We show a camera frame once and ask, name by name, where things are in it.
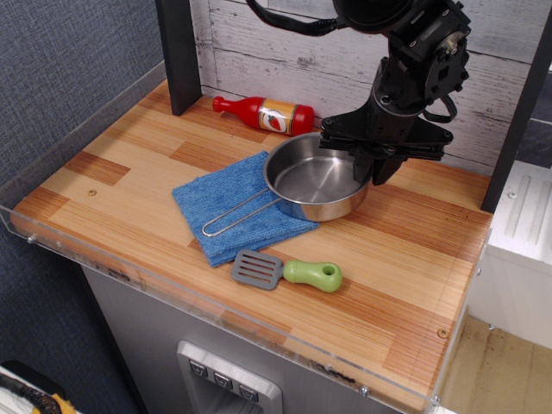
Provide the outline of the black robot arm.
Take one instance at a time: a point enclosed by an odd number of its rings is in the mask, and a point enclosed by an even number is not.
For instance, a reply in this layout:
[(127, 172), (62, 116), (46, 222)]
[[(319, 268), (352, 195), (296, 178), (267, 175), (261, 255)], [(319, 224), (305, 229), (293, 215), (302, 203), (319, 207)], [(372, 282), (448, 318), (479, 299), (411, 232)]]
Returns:
[(354, 179), (384, 184), (409, 158), (440, 160), (453, 140), (443, 124), (457, 109), (450, 93), (461, 91), (469, 19), (452, 1), (335, 1), (337, 16), (301, 22), (255, 1), (249, 8), (266, 24), (302, 35), (323, 36), (351, 28), (384, 35), (381, 59), (368, 100), (349, 113), (322, 120), (320, 146), (354, 157)]

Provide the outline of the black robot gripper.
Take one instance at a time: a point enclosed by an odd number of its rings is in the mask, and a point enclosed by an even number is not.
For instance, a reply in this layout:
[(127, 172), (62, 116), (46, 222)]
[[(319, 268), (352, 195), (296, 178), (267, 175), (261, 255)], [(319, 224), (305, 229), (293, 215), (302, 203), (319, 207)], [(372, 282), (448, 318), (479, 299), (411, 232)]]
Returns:
[(355, 181), (383, 185), (408, 158), (440, 160), (453, 135), (397, 109), (388, 97), (370, 97), (359, 109), (322, 120), (320, 147), (354, 154)]

